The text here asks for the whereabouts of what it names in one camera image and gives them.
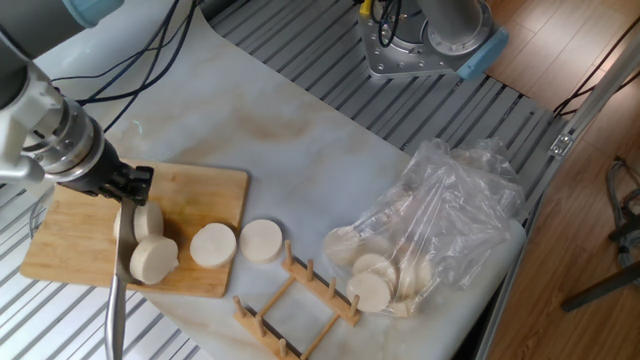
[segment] wooden floor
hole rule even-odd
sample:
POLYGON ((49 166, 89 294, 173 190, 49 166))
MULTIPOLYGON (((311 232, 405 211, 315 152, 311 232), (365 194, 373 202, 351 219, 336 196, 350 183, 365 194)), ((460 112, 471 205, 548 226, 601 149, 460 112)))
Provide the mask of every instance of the wooden floor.
MULTIPOLYGON (((492 10, 512 41, 491 74, 552 108, 638 16, 640 0, 494 0, 492 10)), ((605 184, 616 155, 640 168, 640 81, 614 95, 553 179, 489 359, 640 359, 640 288, 560 309, 620 269, 607 240, 614 223, 605 184)), ((621 194, 638 186, 624 177, 619 185, 621 194)))
MULTIPOLYGON (((551 109, 570 95, 640 15, 640 0, 488 2, 496 21, 510 34, 489 75, 551 109)), ((605 63, 604 71, 618 54, 605 63)))

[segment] wooden cutting board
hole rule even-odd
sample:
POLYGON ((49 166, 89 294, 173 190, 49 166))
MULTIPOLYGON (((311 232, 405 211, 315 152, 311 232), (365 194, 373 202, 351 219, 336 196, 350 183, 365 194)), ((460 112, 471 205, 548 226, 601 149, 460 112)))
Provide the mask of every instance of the wooden cutting board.
MULTIPOLYGON (((164 236, 178 243, 180 265, 156 285, 129 289, 194 296, 222 297, 231 266, 205 269, 189 253, 193 236, 218 222, 239 234, 249 175, 243 171, 123 160, 155 169, 149 199, 164 215, 164 236)), ((56 186, 47 216, 22 263, 26 277, 108 287, 113 276, 114 200, 93 198, 56 186)))

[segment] knife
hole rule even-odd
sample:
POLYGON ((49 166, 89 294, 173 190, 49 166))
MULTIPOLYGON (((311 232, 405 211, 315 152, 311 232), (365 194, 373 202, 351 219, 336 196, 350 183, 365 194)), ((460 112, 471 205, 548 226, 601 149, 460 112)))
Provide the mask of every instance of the knife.
POLYGON ((136 204, 124 198, 121 203, 120 229, 116 239, 116 261, 109 290, 109 303, 105 321, 105 345, 108 360, 122 360, 127 284, 140 284, 129 269, 131 256, 138 242, 133 232, 136 204))

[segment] blade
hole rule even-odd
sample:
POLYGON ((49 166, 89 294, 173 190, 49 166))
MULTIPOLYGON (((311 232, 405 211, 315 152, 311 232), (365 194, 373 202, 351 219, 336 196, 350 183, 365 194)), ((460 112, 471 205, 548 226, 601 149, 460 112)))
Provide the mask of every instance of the blade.
POLYGON ((138 246, 133 232, 133 214, 136 210, 136 204, 129 199, 122 199, 121 206, 120 230, 118 231, 119 236, 116 242, 115 275, 128 284, 138 284, 140 282, 131 275, 131 270, 129 269, 131 256, 136 246, 138 246))

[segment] black cable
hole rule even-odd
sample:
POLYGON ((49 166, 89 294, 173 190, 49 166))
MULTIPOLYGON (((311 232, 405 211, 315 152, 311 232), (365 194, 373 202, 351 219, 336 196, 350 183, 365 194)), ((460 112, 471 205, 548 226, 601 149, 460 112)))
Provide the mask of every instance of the black cable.
MULTIPOLYGON (((144 86, 144 84, 147 83, 147 81, 151 77, 151 73, 153 73, 153 69, 156 67, 156 63, 158 62, 158 58, 160 57, 160 52, 162 51, 164 38, 167 35, 167 31, 169 31, 169 23, 166 23, 164 25, 164 29, 162 29, 162 34, 160 35, 160 40, 158 41, 158 44, 159 44, 158 49, 156 50, 156 54, 154 55, 153 60, 151 61, 151 65, 149 66, 149 71, 147 71, 147 74, 145 75, 144 80, 142 80, 142 85, 140 86, 144 86)), ((140 93, 132 96, 131 99, 129 99, 129 101, 127 102, 127 105, 125 105, 124 108, 120 110, 120 113, 118 113, 118 115, 109 123, 109 125, 107 125, 104 128, 105 134, 107 133, 107 131, 109 131, 109 129, 111 129, 111 127, 113 127, 113 125, 115 125, 118 122, 118 120, 120 120, 122 115, 124 115, 124 113, 126 113, 127 110, 129 110, 129 107, 131 107, 133 102, 136 101, 136 99, 138 98, 138 95, 140 95, 140 93)))
POLYGON ((105 97, 93 98, 93 99, 85 99, 85 100, 81 100, 81 101, 84 104, 93 104, 93 103, 102 103, 102 102, 126 99, 128 97, 131 97, 131 96, 134 96, 136 94, 139 94, 139 93, 143 92, 144 90, 150 88, 151 86, 156 84, 158 81, 160 81, 160 79, 162 79, 162 77, 169 71, 169 69, 171 69, 171 66, 173 66, 173 63, 176 61, 176 59, 178 57, 178 54, 180 53, 180 50, 182 49, 182 46, 184 45, 185 39, 187 37, 187 34, 189 33, 189 28, 191 27, 191 21, 193 20, 193 15, 195 14, 195 10, 196 10, 198 4, 199 4, 199 2, 197 0, 193 0, 193 3, 191 5, 191 9, 189 11, 189 15, 187 15, 187 21, 185 23, 184 30, 182 30, 182 34, 180 36, 180 40, 178 41, 178 45, 176 45, 176 49, 173 52, 173 55, 171 56, 171 59, 169 59, 169 62, 167 62, 165 67, 162 69, 162 71, 160 71, 160 73, 158 75, 156 75, 156 77, 154 77, 153 79, 151 79, 151 81, 149 81, 148 83, 146 83, 145 85, 139 87, 136 90, 132 90, 132 91, 129 91, 129 92, 126 92, 126 93, 123 93, 123 94, 119 94, 119 95, 105 96, 105 97))
POLYGON ((184 23, 187 21, 187 18, 185 18, 184 20, 182 20, 182 23, 180 24, 180 26, 178 26, 178 28, 176 29, 176 31, 173 33, 173 35, 171 35, 171 38, 169 38, 169 41, 167 41, 166 43, 162 44, 162 46, 160 47, 153 47, 147 50, 140 50, 137 53, 129 56, 128 58, 120 61, 119 63, 113 65, 112 67, 110 67, 108 70, 106 70, 105 72, 101 73, 101 74, 97 74, 97 75, 78 75, 78 76, 64 76, 64 77, 59 77, 59 78, 55 78, 55 79, 51 79, 51 82, 56 82, 56 81, 64 81, 64 80, 81 80, 81 79, 97 79, 97 78, 101 78, 105 75, 107 75, 108 73, 112 72, 113 70, 117 69, 118 67, 120 67, 122 64, 126 63, 127 61, 133 59, 134 57, 136 57, 139 54, 144 54, 146 52, 150 52, 150 51, 156 51, 158 49, 164 49, 165 47, 169 46, 169 44, 171 44, 171 42, 173 41, 173 39, 175 39, 178 34, 180 33, 180 29, 182 29, 182 27, 184 26, 184 23))
POLYGON ((369 12, 371 13, 371 20, 373 20, 374 23, 376 24, 380 24, 380 19, 376 18, 376 13, 375 13, 375 3, 376 0, 371 0, 371 7, 369 8, 369 12))
MULTIPOLYGON (((625 81, 624 83, 622 83, 622 85, 620 85, 620 87, 618 88, 618 90, 616 90, 616 92, 615 92, 614 94, 617 94, 617 93, 618 93, 618 91, 620 91, 620 90, 624 89, 625 87, 627 87, 627 85, 631 84, 631 83, 632 83, 635 79, 637 79, 638 77, 640 77, 640 70, 639 70, 639 71, 637 71, 635 74, 633 74, 633 76, 632 76, 632 77, 630 77, 629 79, 627 79, 627 81, 625 81)), ((582 95, 588 94, 588 93, 590 93, 591 91, 593 91, 593 89, 595 89, 595 85, 594 85, 594 86, 592 86, 592 87, 590 87, 590 88, 588 88, 587 90, 584 90, 584 91, 582 91, 582 92, 578 93, 578 94, 576 95, 576 97, 579 97, 579 96, 582 96, 582 95)), ((575 114, 576 112, 578 112, 578 109, 565 111, 565 112, 562 112, 562 113, 558 114, 557 116, 567 116, 567 115, 575 114)))
POLYGON ((627 35, 629 35, 629 33, 633 30, 633 28, 635 28, 638 25, 638 23, 640 23, 640 16, 638 16, 638 18, 636 18, 636 20, 633 23, 631 23, 631 25, 629 25, 629 27, 624 31, 624 33, 622 33, 622 35, 618 38, 618 40, 616 40, 616 42, 613 44, 611 49, 609 49, 609 51, 607 51, 605 56, 602 58, 602 60, 600 60, 598 65, 596 65, 596 67, 589 74, 589 76, 587 76, 587 78, 582 82, 582 84, 580 84, 580 86, 576 89, 576 91, 574 91, 573 95, 569 96, 563 102, 558 104, 558 106, 556 106, 555 109, 553 109, 553 115, 554 116, 558 116, 560 113, 562 113, 562 111, 569 105, 569 103, 573 99, 575 99, 575 98, 577 98, 579 96, 588 94, 589 92, 593 91, 594 86, 592 86, 589 90, 585 90, 582 93, 580 92, 580 90, 582 90, 582 88, 589 82, 589 80, 591 80, 591 78, 596 74, 596 72, 598 72, 598 70, 602 67, 602 65, 604 65, 605 61, 607 61, 607 59, 611 56, 613 51, 620 45, 622 40, 624 40, 624 38, 627 37, 627 35))
MULTIPOLYGON (((173 65, 173 62, 175 61, 175 59, 178 57, 178 54, 180 53, 180 50, 182 49, 182 45, 184 44, 184 40, 186 39, 187 33, 189 32, 189 28, 191 27, 191 20, 193 20, 193 16, 195 14, 195 10, 198 6, 198 0, 193 0, 192 4, 191 4, 191 9, 189 10, 189 14, 187 15, 187 17, 185 18, 185 28, 182 31, 182 36, 180 37, 180 41, 178 42, 178 45, 175 49, 175 51, 173 52, 173 55, 171 57, 171 59, 169 60, 169 62, 167 63, 167 65, 165 66, 165 68, 162 70, 162 72, 154 79, 157 81, 160 80, 160 78, 162 78, 162 76, 164 76, 164 74, 166 74, 167 71, 169 71, 169 69, 171 68, 171 66, 173 65)), ((166 24, 165 29, 162 32, 161 38, 160 38, 160 45, 162 45, 162 42, 164 41, 164 37, 167 33, 167 30, 169 29, 169 24, 166 24)), ((151 77, 151 74, 153 73, 153 69, 155 68, 156 62, 158 61, 158 57, 160 56, 160 51, 161 51, 162 47, 159 46, 158 50, 156 51, 156 55, 153 58, 153 62, 151 63, 151 66, 149 67, 149 71, 147 71, 147 74, 145 75, 144 80, 142 81, 142 84, 140 85, 140 87, 138 88, 138 90, 134 91, 133 96, 131 97, 131 99, 129 99, 129 101, 127 102, 127 104, 125 105, 125 107, 120 111, 120 113, 109 123, 109 125, 107 125, 104 128, 104 132, 106 133, 107 131, 109 131, 109 129, 111 129, 117 122, 118 120, 120 120, 122 118, 122 116, 124 115, 125 112, 127 112, 127 110, 129 109, 129 107, 131 107, 131 105, 133 104, 134 101, 136 101, 136 99, 138 98, 138 96, 146 89, 148 89, 147 85, 151 86, 153 84, 151 83, 147 83, 147 81, 149 80, 149 78, 151 77)))
POLYGON ((393 39, 396 36, 396 32, 398 31, 398 24, 400 24, 400 15, 402 9, 402 0, 388 0, 384 5, 384 10, 382 11, 382 16, 380 17, 380 23, 378 24, 378 42, 380 42, 380 46, 383 48, 388 48, 393 39), (390 24, 391 18, 391 10, 395 5, 396 15, 395 19, 391 21, 393 25, 390 24), (390 30, 389 40, 385 41, 382 37, 382 31, 384 26, 387 25, 390 30))
POLYGON ((122 75, 124 75, 124 73, 126 73, 136 62, 138 62, 138 60, 140 60, 142 55, 144 55, 144 52, 146 52, 146 50, 148 50, 151 47, 151 45, 155 42, 156 38, 160 34, 160 31, 162 31, 162 29, 167 24, 169 24, 171 22, 171 19, 173 18, 173 13, 175 12, 176 7, 178 6, 179 2, 180 2, 180 0, 175 0, 173 2, 173 4, 171 4, 171 8, 169 8, 169 11, 167 12, 167 15, 165 15, 165 17, 164 17, 164 20, 162 20, 162 22, 160 23, 160 26, 158 26, 158 28, 156 29, 154 34, 151 36, 151 39, 149 39, 147 44, 142 48, 143 52, 138 54, 138 55, 136 55, 133 58, 133 60, 131 60, 122 70, 120 70, 118 72, 118 74, 116 74, 111 80, 107 81, 106 84, 104 84, 102 87, 100 87, 100 89, 96 90, 88 98, 86 98, 84 100, 78 100, 78 104, 80 104, 81 106, 84 106, 84 105, 88 104, 91 100, 93 100, 96 97, 98 97, 98 95, 102 94, 111 85, 113 85, 113 83, 118 81, 118 79, 120 79, 122 77, 122 75))

